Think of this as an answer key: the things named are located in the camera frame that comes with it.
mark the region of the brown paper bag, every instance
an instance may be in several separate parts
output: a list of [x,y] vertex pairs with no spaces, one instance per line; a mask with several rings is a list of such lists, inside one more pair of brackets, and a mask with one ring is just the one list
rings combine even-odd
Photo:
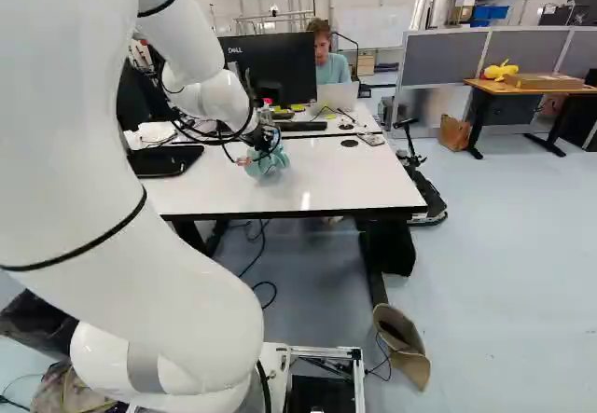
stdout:
[[450,115],[441,116],[439,127],[439,143],[448,147],[454,152],[464,150],[468,146],[468,135],[470,134],[470,123],[459,121]]

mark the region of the man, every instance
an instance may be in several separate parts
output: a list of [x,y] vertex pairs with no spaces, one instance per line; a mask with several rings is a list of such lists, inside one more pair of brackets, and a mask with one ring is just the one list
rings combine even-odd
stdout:
[[307,31],[315,33],[317,85],[350,83],[351,74],[346,58],[329,52],[332,33],[327,20],[311,20]]

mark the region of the robotic arm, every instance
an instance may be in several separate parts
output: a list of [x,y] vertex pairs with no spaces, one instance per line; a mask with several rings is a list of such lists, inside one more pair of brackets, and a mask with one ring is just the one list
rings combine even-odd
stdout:
[[161,85],[178,108],[243,131],[257,152],[271,150],[271,132],[238,77],[223,69],[222,49],[195,0],[139,0],[137,30],[166,59]]
[[[168,61],[164,84],[184,87],[173,100],[240,128],[248,99],[211,28],[193,0],[0,5],[0,268],[82,321],[71,355],[93,389],[165,411],[236,410],[263,345],[260,305],[155,213],[115,114],[139,15]],[[246,133],[259,129],[251,118]]]

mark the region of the blue bin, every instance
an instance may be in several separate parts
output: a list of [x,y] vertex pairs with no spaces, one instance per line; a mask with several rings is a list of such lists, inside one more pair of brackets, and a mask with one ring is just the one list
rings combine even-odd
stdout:
[[472,20],[470,22],[471,28],[486,28],[489,26],[489,20]]
[[473,19],[475,20],[488,20],[492,17],[491,6],[475,6],[473,9]]
[[507,17],[509,6],[494,6],[490,9],[490,19],[503,20]]

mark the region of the light blue shirt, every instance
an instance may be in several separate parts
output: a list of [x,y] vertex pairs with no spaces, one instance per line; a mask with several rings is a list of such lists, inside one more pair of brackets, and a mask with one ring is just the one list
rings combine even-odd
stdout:
[[329,53],[327,63],[316,66],[317,85],[345,84],[351,82],[351,73],[348,71],[348,61],[341,54]]

